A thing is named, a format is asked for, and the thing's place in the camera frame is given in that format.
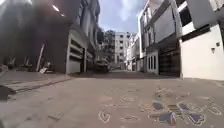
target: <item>apartment building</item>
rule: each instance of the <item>apartment building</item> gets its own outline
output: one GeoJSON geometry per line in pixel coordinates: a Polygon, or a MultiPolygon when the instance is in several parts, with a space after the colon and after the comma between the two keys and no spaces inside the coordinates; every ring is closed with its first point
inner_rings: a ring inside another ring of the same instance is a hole
{"type": "Polygon", "coordinates": [[[152,7],[148,1],[139,16],[144,71],[224,80],[223,1],[164,0],[152,7]]]}
{"type": "Polygon", "coordinates": [[[115,33],[115,64],[124,64],[130,36],[129,32],[115,33]]]}
{"type": "Polygon", "coordinates": [[[15,58],[15,65],[28,62],[33,71],[45,62],[56,72],[86,71],[98,48],[98,0],[6,0],[0,6],[1,63],[15,58]]]}
{"type": "Polygon", "coordinates": [[[140,71],[138,68],[139,61],[139,34],[132,34],[127,48],[127,55],[125,56],[125,64],[130,71],[140,71]]]}

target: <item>concrete road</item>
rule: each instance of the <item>concrete road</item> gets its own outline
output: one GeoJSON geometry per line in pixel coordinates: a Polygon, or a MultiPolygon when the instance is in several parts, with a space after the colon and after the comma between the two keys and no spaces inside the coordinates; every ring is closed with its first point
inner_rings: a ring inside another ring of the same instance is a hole
{"type": "Polygon", "coordinates": [[[212,81],[88,74],[0,101],[0,128],[223,128],[223,92],[212,81]]]}

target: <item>car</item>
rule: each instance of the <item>car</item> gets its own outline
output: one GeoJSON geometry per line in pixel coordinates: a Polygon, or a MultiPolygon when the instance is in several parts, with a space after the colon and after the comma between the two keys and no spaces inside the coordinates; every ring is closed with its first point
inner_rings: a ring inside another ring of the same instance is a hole
{"type": "Polygon", "coordinates": [[[94,64],[94,70],[96,72],[104,72],[104,73],[107,73],[110,70],[110,66],[109,66],[109,64],[108,64],[107,61],[98,60],[94,64]]]}

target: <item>cloud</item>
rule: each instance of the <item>cloud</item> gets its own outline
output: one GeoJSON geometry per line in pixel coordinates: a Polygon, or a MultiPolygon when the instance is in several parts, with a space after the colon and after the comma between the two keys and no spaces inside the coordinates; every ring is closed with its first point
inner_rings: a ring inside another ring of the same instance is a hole
{"type": "Polygon", "coordinates": [[[119,16],[122,21],[126,21],[133,13],[136,15],[136,11],[142,2],[142,0],[122,0],[122,9],[119,12],[119,16]]]}

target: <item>road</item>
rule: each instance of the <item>road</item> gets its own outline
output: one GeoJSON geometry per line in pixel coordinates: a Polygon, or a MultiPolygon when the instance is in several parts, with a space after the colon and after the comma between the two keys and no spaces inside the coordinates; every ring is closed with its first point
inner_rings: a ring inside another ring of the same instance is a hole
{"type": "Polygon", "coordinates": [[[87,74],[0,101],[0,128],[222,128],[223,92],[213,81],[87,74]]]}

